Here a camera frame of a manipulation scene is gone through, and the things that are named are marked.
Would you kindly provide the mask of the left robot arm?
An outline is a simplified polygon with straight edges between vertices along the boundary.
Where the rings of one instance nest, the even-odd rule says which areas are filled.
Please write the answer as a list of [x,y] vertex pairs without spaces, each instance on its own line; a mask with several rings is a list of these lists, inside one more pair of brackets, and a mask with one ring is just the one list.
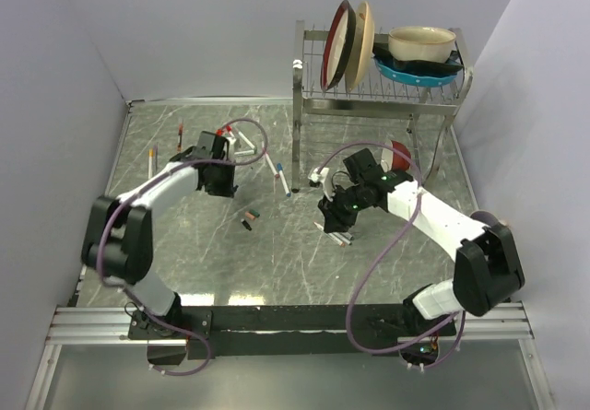
[[203,131],[197,144],[173,156],[166,166],[133,191],[103,195],[93,203],[81,261],[107,281],[124,284],[128,296],[151,312],[150,327],[170,338],[182,330],[180,296],[151,268],[153,221],[196,191],[231,198],[236,139]]

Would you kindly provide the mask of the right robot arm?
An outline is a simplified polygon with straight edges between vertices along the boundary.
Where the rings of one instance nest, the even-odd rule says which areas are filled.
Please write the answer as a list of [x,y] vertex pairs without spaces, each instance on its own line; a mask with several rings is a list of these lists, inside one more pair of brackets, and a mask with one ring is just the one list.
[[367,208],[404,219],[442,248],[454,262],[452,278],[419,289],[407,299],[405,327],[425,334],[436,319],[459,311],[481,317],[525,285],[513,233],[486,212],[466,216],[424,189],[405,170],[380,164],[363,148],[345,158],[351,182],[331,182],[327,167],[314,169],[311,183],[323,188],[318,207],[324,231],[345,233]]

